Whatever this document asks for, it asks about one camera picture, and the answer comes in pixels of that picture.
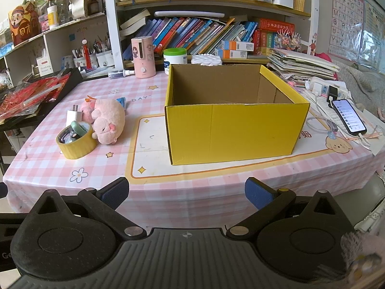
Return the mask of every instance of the shelf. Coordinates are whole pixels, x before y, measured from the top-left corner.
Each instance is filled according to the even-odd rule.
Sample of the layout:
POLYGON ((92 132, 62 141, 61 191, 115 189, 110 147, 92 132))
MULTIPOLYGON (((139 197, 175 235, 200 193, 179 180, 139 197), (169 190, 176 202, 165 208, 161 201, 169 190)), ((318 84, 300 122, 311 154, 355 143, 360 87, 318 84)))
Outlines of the shelf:
POLYGON ((125 2, 117 2, 117 10, 125 10, 126 8, 135 9, 143 7, 165 6, 165 5, 211 5, 211 6, 231 6, 245 9, 257 9, 261 11, 278 13, 287 16, 304 16, 310 17, 311 14, 306 12, 290 9, 285 6, 275 5, 257 0, 129 0, 125 2))
POLYGON ((44 36, 45 34, 49 34, 51 32, 54 32, 56 30, 60 30, 62 28, 65 28, 65 27, 68 27, 68 26, 71 26, 71 25, 74 25, 74 24, 77 24, 77 23, 81 23, 81 22, 86 22, 86 21, 89 21, 89 20, 93 20, 94 18, 97 18, 97 17, 100 17, 100 16, 105 16, 104 13, 97 13, 97 14, 94 14, 94 15, 90 15, 88 17, 84 17, 84 18, 79 18, 78 20, 74 20, 74 21, 69 21, 68 23, 65 23, 63 25, 60 25, 60 26, 57 26, 56 28, 53 28, 53 29, 50 29, 50 30, 47 30, 45 32, 42 32, 41 34, 38 34, 37 36, 34 36, 32 38, 29 38, 28 40, 25 40, 23 41, 22 43, 19 43, 17 46, 15 46, 11 51, 9 51, 5 56, 7 56, 8 54, 12 53, 13 51, 17 50, 17 49, 20 49, 22 48, 23 46, 25 46, 26 44, 32 42, 33 40, 36 40, 42 36, 44 36))
MULTIPOLYGON (((188 61, 191 61, 191 55, 187 56, 188 61)), ((267 57, 252 58, 252 59, 222 59, 224 64, 267 64, 270 60, 267 57)), ((163 65, 163 59, 157 59, 155 65, 163 65)), ((134 67, 131 61, 124 61, 124 68, 134 67)))

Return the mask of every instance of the yellow tape roll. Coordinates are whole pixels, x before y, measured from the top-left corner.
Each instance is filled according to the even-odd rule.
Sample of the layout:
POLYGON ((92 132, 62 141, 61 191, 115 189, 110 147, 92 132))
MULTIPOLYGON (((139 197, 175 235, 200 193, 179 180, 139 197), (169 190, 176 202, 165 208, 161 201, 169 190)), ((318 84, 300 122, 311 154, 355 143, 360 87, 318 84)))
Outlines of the yellow tape roll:
POLYGON ((80 159, 88 153, 91 153, 97 146, 97 140, 92 138, 94 130, 92 129, 91 124, 87 122, 79 122, 79 124, 83 124, 84 127, 88 125, 89 129, 83 137, 77 139, 76 141, 67 144, 60 142, 61 137, 66 132, 71 131, 71 126, 64 128, 56 136, 56 143, 67 159, 80 159))

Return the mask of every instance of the metal screw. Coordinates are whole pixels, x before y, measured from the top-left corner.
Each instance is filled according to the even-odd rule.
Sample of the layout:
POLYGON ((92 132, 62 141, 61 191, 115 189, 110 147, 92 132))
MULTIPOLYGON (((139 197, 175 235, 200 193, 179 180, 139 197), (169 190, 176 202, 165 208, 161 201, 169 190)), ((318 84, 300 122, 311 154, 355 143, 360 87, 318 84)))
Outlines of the metal screw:
POLYGON ((244 226, 234 226, 230 228, 230 232, 235 236, 243 236, 249 232, 249 229, 244 226))
POLYGON ((124 233, 127 236, 139 236, 142 232, 143 232, 143 229, 141 227, 138 227, 138 226, 127 227, 124 230, 124 233))

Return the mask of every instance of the paper stack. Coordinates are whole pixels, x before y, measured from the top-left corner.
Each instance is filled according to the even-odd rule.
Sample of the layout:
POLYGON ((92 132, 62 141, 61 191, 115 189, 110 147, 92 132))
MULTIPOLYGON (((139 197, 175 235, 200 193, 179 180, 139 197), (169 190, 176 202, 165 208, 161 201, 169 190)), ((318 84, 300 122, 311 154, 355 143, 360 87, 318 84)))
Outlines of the paper stack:
POLYGON ((278 72, 282 79, 293 86, 305 87, 305 81, 313 76, 325 80, 335 80, 334 73, 339 67, 313 55, 281 49, 271 49, 269 67, 278 72))

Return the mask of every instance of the wire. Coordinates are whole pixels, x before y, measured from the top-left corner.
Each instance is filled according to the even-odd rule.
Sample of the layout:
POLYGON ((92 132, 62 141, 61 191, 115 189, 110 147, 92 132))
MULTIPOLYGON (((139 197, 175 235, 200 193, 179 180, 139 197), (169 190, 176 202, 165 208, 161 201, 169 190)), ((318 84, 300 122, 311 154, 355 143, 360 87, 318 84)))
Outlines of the wire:
MULTIPOLYGON (((318 105, 318 102, 317 102, 318 92, 315 92, 314 95, 315 95, 315 105, 316 105, 316 107, 317 107, 318 112, 319 112, 320 114, 325 113, 325 112, 323 112, 323 111, 321 110, 321 108, 320 108, 319 105, 318 105)), ((311 125, 311 124, 309 123, 309 121, 310 121, 310 120, 313 120, 313 119, 322 119, 322 120, 324 120, 324 121, 326 122, 326 124, 327 124, 328 126, 329 126, 329 124, 328 124, 328 121, 329 121, 329 122, 335 124, 335 126, 337 126, 337 127, 338 127, 342 132, 344 132, 345 134, 347 134, 347 135, 349 135, 349 136, 351 136, 351 137, 357 138, 357 136, 352 135, 352 134, 349 133, 347 130, 345 130, 345 127, 342 127, 341 125, 335 123, 334 121, 332 121, 332 120, 329 119, 329 118, 326 118, 325 116, 312 116, 312 117, 309 117, 309 118, 306 120, 306 124, 307 124, 310 128, 312 128, 312 129, 314 129, 314 130, 318 130, 318 131, 326 131, 326 132, 329 132, 329 131, 330 131, 330 132, 333 132, 332 129, 321 129, 321 128, 318 128, 318 127, 315 127, 315 126, 311 125)), ((372 132, 370 135, 365 136, 365 137, 364 137, 361 133, 359 133, 358 138, 361 140, 362 145, 366 145, 367 147, 370 146, 370 143, 367 141, 367 139, 370 138, 370 137, 372 137, 372 136, 376 133, 377 128, 378 128, 378 125, 376 125, 376 127, 374 127, 374 130, 373 130, 373 132, 372 132)))

